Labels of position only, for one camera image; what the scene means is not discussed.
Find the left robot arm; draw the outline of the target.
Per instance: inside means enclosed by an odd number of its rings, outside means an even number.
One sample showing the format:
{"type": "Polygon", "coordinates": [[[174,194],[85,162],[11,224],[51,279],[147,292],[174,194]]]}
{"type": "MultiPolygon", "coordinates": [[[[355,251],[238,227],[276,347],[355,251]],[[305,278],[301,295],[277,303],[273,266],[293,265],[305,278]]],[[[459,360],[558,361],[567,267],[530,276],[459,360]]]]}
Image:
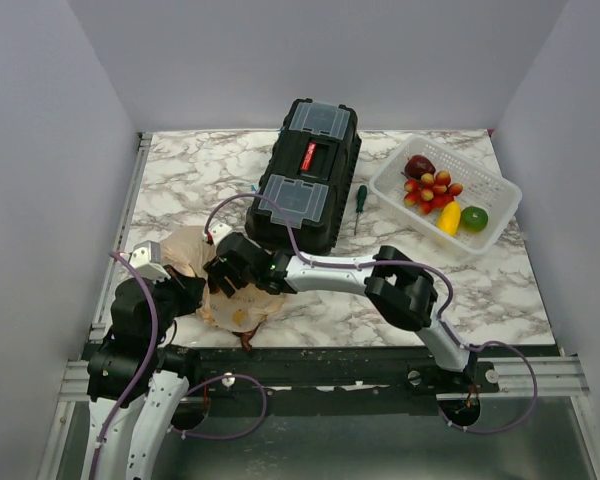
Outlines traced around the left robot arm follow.
{"type": "Polygon", "coordinates": [[[112,325],[91,356],[84,479],[148,479],[183,395],[202,380],[199,354],[162,346],[176,318],[194,313],[206,282],[173,272],[153,283],[130,278],[115,290],[112,325]]]}

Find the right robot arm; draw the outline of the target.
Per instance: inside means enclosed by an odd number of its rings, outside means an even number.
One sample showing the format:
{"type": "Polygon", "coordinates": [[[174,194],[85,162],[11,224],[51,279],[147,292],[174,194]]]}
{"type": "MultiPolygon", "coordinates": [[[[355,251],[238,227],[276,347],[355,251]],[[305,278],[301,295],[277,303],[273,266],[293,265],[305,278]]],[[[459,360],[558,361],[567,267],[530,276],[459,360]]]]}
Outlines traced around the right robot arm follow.
{"type": "Polygon", "coordinates": [[[216,255],[204,270],[228,297],[248,285],[270,295],[330,291],[363,296],[385,322],[418,336],[447,389],[460,392],[476,380],[472,354],[442,319],[451,298],[441,299],[435,289],[440,272],[394,247],[382,246],[376,254],[358,258],[269,253],[231,233],[216,244],[216,255]]]}

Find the translucent orange plastic bag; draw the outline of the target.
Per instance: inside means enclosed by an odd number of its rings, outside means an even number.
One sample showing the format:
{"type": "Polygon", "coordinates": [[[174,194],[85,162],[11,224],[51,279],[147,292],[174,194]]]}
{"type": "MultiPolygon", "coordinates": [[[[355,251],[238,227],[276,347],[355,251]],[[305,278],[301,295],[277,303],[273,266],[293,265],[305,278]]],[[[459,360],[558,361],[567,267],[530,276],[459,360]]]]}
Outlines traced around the translucent orange plastic bag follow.
{"type": "MultiPolygon", "coordinates": [[[[216,249],[204,241],[202,226],[181,227],[159,244],[164,265],[185,276],[207,278],[203,267],[214,258],[216,249]]],[[[212,326],[249,339],[262,323],[281,311],[285,302],[285,295],[269,295],[254,285],[236,290],[231,297],[218,287],[207,286],[195,315],[212,326]]]]}

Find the yellow fake mango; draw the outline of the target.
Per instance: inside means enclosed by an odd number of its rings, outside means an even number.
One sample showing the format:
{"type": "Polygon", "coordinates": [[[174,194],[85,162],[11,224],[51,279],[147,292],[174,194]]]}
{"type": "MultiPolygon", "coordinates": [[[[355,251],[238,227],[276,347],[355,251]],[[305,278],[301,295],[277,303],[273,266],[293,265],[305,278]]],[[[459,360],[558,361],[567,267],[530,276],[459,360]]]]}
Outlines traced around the yellow fake mango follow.
{"type": "Polygon", "coordinates": [[[459,229],[461,215],[461,206],[455,201],[449,202],[438,218],[437,228],[443,233],[454,237],[459,229]]]}

